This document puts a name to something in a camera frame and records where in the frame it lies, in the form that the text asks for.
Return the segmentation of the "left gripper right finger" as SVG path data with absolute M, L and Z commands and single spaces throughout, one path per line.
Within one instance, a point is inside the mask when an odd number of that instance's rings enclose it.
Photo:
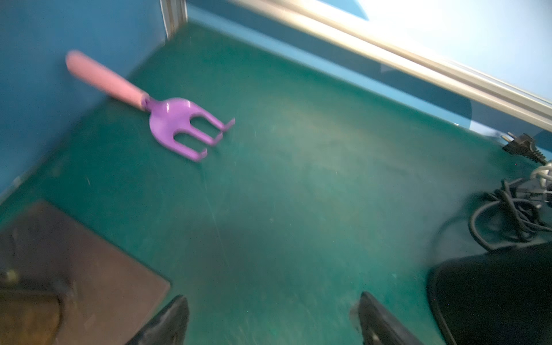
M 423 344 L 366 291 L 361 293 L 359 301 L 351 308 L 351 317 L 362 335 L 363 344 Z

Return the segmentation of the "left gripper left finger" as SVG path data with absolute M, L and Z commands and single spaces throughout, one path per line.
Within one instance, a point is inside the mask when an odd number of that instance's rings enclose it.
M 126 345 L 184 344 L 189 317 L 187 298 L 175 296 Z

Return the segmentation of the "black coffee machine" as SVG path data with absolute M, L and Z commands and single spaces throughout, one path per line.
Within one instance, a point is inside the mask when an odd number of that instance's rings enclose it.
M 447 260 L 428 274 L 447 344 L 550 344 L 551 244 Z

